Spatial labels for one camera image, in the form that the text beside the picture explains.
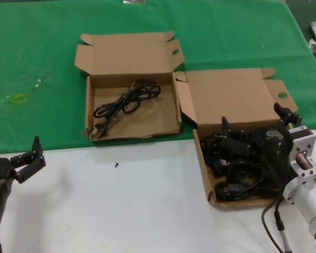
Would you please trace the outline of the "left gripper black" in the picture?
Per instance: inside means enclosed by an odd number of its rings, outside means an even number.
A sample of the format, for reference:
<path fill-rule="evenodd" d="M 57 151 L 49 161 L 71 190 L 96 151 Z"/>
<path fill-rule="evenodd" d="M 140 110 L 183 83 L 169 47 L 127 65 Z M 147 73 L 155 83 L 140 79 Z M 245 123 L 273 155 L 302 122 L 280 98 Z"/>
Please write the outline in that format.
<path fill-rule="evenodd" d="M 10 160 L 0 158 L 0 180 L 7 180 L 12 177 L 13 167 L 15 169 L 22 167 L 19 171 L 14 171 L 14 179 L 23 183 L 45 166 L 46 162 L 42 155 L 40 139 L 35 136 L 30 152 L 17 155 Z"/>

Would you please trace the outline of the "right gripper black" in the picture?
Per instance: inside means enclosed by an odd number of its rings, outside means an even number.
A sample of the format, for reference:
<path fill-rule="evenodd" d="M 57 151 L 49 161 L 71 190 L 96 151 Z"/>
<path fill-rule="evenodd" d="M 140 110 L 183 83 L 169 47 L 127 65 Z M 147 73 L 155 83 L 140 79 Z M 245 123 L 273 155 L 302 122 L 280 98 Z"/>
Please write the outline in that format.
<path fill-rule="evenodd" d="M 274 111 L 280 117 L 280 123 L 253 129 L 250 133 L 232 130 L 226 117 L 222 117 L 221 148 L 227 156 L 257 156 L 260 159 L 287 159 L 291 149 L 289 124 L 301 126 L 302 117 L 289 108 L 274 104 Z"/>

